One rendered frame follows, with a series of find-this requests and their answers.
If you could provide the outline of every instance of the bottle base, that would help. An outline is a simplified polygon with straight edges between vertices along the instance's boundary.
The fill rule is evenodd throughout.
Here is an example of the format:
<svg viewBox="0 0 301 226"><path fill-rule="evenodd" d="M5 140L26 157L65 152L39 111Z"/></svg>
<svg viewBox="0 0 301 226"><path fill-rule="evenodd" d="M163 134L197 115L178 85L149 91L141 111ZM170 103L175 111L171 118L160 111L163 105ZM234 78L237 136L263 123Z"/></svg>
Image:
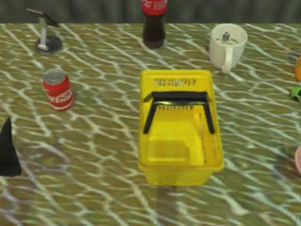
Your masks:
<svg viewBox="0 0 301 226"><path fill-rule="evenodd" d="M160 41L148 41L143 39L143 43L146 47L150 48L150 49L156 49L156 48L160 48L163 46L165 39L160 40Z"/></svg>

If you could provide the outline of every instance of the dark green background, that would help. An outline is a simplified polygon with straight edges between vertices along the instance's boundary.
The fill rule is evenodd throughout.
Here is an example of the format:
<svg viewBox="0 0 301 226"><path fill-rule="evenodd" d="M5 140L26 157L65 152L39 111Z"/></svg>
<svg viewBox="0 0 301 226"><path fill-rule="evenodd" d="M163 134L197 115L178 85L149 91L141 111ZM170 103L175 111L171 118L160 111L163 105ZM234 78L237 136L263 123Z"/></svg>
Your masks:
<svg viewBox="0 0 301 226"><path fill-rule="evenodd" d="M1 23L36 22L25 8L61 23L141 23L140 0L0 0ZM301 0L169 0L167 23L299 23Z"/></svg>

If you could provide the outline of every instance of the red bottle label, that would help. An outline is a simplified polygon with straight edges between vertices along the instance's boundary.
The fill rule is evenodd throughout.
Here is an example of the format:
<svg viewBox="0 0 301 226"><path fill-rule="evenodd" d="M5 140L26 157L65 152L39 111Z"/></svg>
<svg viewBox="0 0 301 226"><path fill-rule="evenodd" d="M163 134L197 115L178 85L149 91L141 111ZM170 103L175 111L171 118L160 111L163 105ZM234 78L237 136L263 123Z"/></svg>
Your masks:
<svg viewBox="0 0 301 226"><path fill-rule="evenodd" d="M167 10L167 0L141 0L142 12L150 16L159 16Z"/></svg>

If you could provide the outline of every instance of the dark cola liquid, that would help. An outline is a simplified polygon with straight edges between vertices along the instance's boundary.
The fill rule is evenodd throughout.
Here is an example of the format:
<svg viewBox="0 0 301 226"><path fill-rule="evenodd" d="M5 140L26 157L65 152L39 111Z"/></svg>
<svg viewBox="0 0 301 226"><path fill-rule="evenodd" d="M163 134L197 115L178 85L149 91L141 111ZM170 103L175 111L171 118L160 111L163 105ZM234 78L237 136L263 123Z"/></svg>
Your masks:
<svg viewBox="0 0 301 226"><path fill-rule="evenodd" d="M150 49L163 46L165 41L164 14L149 16L144 14L143 42Z"/></svg>

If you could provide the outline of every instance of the green toy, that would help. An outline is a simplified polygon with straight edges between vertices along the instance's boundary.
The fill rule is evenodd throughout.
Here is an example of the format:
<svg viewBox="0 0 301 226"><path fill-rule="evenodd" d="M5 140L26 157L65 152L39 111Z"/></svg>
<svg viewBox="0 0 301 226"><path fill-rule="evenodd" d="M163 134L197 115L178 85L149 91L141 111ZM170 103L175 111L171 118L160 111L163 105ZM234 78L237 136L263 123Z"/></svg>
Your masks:
<svg viewBox="0 0 301 226"><path fill-rule="evenodd" d="M301 103L301 86L297 86L291 89L290 97L297 102Z"/></svg>

